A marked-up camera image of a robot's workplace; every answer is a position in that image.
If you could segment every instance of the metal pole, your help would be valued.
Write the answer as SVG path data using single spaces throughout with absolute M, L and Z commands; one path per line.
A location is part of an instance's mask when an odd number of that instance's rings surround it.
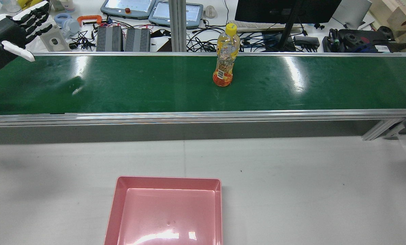
M 186 0 L 169 0 L 173 52 L 186 52 Z
M 295 1 L 294 8 L 291 9 L 289 18 L 287 19 L 285 28 L 283 30 L 283 34 L 280 38 L 279 43 L 276 46 L 278 51 L 284 51 L 284 48 L 286 46 L 286 41 L 289 38 L 289 35 L 291 34 L 292 26 L 297 21 L 298 14 L 300 13 L 301 7 L 303 6 L 304 2 L 305 2 L 305 0 L 296 0 Z
M 385 119 L 379 121 L 379 123 L 377 123 L 376 126 L 374 126 L 371 130 L 369 130 L 362 136 L 362 139 L 364 141 L 373 141 L 376 138 L 378 138 L 382 133 L 384 133 L 386 130 L 388 130 L 392 125 L 397 124 L 399 122 L 401 122 L 401 119 L 398 118 Z

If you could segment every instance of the pink plastic tray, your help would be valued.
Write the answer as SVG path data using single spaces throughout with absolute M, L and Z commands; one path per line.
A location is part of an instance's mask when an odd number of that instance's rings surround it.
M 105 245 L 222 245 L 218 179 L 117 180 Z

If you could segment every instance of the orange clamp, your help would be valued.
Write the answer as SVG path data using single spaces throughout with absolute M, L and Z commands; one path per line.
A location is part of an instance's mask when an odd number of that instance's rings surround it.
M 84 15 L 84 16 L 80 16 L 79 18 L 77 18 L 77 22 L 79 22 L 79 25 L 82 26 L 82 20 L 97 20 L 97 24 L 101 24 L 102 23 L 102 16 L 100 15 Z

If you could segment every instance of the robot finger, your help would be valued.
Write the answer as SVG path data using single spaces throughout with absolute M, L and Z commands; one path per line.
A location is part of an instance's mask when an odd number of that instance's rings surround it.
M 32 19 L 28 20 L 26 23 L 24 23 L 24 24 L 22 24 L 20 26 L 27 31 L 28 29 L 30 29 L 32 27 L 36 28 L 38 26 L 41 26 L 44 22 L 47 21 L 48 17 L 49 17 L 49 14 L 46 14 L 46 15 L 42 16 L 41 19 L 32 18 Z
M 35 37 L 41 36 L 43 33 L 46 33 L 52 29 L 53 25 L 47 25 L 46 27 L 39 29 L 38 31 L 34 32 L 32 35 L 26 37 L 26 44 L 32 42 Z
M 47 15 L 49 13 L 49 8 L 50 3 L 48 1 L 43 1 L 22 11 L 21 13 L 14 16 L 12 19 L 17 24 L 22 25 L 25 22 L 29 21 L 32 16 L 41 18 L 42 16 Z

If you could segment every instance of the tablet screen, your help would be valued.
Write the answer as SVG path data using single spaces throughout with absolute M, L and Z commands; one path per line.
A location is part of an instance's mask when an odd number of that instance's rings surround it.
M 129 8 L 134 11 L 148 12 L 153 0 L 109 0 L 105 7 L 113 9 Z
M 199 10 L 200 10 L 199 6 L 186 5 L 186 20 L 197 21 Z M 158 6 L 156 7 L 155 12 L 153 13 L 153 17 L 169 19 L 170 10 L 168 3 L 163 2 L 158 3 Z

